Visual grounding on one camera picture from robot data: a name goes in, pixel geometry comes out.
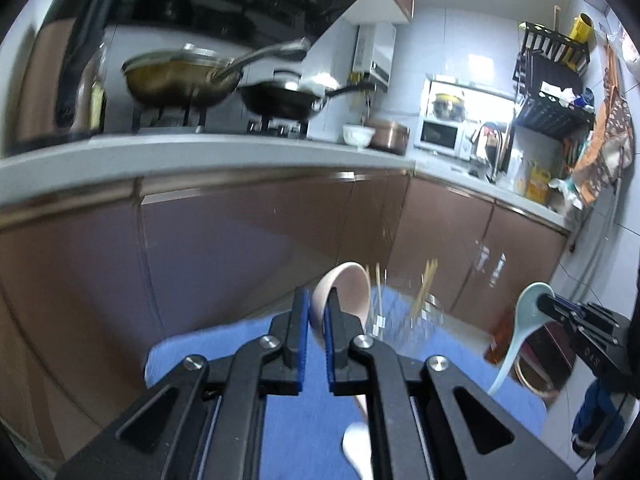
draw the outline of white countertop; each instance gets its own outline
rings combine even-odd
[[[0,206],[43,194],[127,178],[219,168],[372,168],[418,174],[475,191],[571,230],[544,206],[437,160],[416,162],[375,150],[313,142],[227,135],[105,136],[0,160]]]

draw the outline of black rack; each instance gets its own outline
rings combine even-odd
[[[594,114],[541,90],[542,80],[582,93],[580,75],[590,62],[588,45],[534,23],[524,23],[524,38],[516,60],[516,124],[562,140],[582,126],[593,126]]]

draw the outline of white microwave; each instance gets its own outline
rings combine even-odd
[[[418,132],[415,141],[416,148],[469,160],[471,139],[478,127],[474,122],[457,123],[431,117],[420,117],[415,127]]]

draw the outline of light blue spoon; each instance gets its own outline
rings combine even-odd
[[[520,347],[525,339],[533,334],[537,329],[545,323],[553,321],[552,318],[540,312],[536,306],[536,301],[542,294],[549,294],[554,297],[554,292],[546,283],[531,283],[525,288],[516,304],[516,316],[513,327],[513,337],[507,351],[507,357],[504,358],[498,376],[495,378],[494,384],[487,390],[489,395],[495,395],[500,389],[502,383],[507,377],[509,370],[516,361]]]

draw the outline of screw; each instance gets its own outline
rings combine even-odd
[[[449,360],[442,355],[432,355],[427,362],[431,370],[435,372],[443,372],[449,368]]]
[[[353,338],[353,344],[358,348],[371,348],[373,339],[369,335],[360,334]]]
[[[187,370],[200,370],[204,366],[204,358],[201,355],[189,355],[182,361],[182,366]]]
[[[260,338],[260,346],[268,350],[274,349],[280,345],[280,340],[273,335],[263,335]]]

